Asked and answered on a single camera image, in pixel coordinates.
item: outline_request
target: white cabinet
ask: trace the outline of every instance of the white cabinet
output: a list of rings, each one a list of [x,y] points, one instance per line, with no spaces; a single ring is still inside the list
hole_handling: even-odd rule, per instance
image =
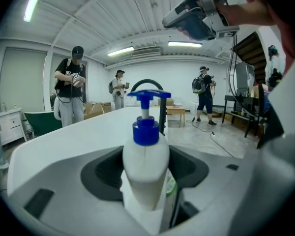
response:
[[[27,141],[21,122],[21,108],[0,113],[0,136],[2,145],[22,137]]]

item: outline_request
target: green chair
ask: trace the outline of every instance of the green chair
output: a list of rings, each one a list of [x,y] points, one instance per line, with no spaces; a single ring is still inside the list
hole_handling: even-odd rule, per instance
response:
[[[54,112],[24,113],[36,136],[42,136],[62,128],[60,120],[56,120]]]

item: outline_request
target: concrete floor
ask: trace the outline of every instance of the concrete floor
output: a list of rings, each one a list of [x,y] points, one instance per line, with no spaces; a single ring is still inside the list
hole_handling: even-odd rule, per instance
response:
[[[192,126],[190,121],[193,117],[193,114],[186,113],[186,123],[185,126],[183,126],[183,123],[179,120],[180,116],[168,116],[168,123],[166,123],[166,125],[169,128],[167,138],[170,145],[187,147],[221,156],[230,156],[231,154],[233,157],[237,158],[243,158],[248,148],[256,148],[257,146],[257,137],[248,134],[247,138],[244,138],[244,132],[233,127],[229,121],[225,120],[222,124],[221,118],[214,118],[213,121],[216,122],[217,125],[208,126],[207,116],[202,115],[201,122],[194,122],[193,124],[204,131],[213,131],[215,134],[213,139],[224,147],[224,149],[228,151],[228,154],[210,138],[210,133],[202,132]],[[4,146],[3,150],[9,161],[14,149],[23,142],[24,140],[20,139]],[[6,196],[7,172],[8,170],[0,171],[0,192],[3,196]],[[161,225],[162,232],[169,228],[175,201],[176,192],[166,198],[164,217]]]

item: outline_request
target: white corrugated ceiling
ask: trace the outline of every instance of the white corrugated ceiling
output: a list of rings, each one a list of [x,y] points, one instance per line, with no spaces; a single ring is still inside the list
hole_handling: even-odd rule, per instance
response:
[[[105,64],[118,62],[109,52],[162,47],[163,55],[221,57],[229,54],[231,39],[203,41],[203,47],[168,47],[169,40],[188,41],[176,30],[164,29],[163,17],[182,0],[40,0],[32,20],[23,21],[28,0],[16,0],[0,27],[0,39],[46,43],[71,50],[76,45],[85,54]],[[229,4],[245,0],[228,0]],[[243,26],[241,40],[256,28]]]

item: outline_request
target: black faucet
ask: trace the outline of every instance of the black faucet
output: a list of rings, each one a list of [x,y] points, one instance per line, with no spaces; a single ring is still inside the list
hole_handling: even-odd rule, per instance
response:
[[[150,79],[144,79],[144,80],[137,82],[132,87],[131,92],[135,91],[138,88],[138,86],[145,84],[145,83],[153,84],[159,90],[163,90],[162,86],[160,84],[158,84],[156,81],[150,80]],[[159,110],[159,132],[161,132],[163,134],[163,136],[165,136],[165,134],[164,134],[165,121],[166,121],[166,99],[164,98],[164,99],[161,99],[161,106],[160,106],[160,110]]]

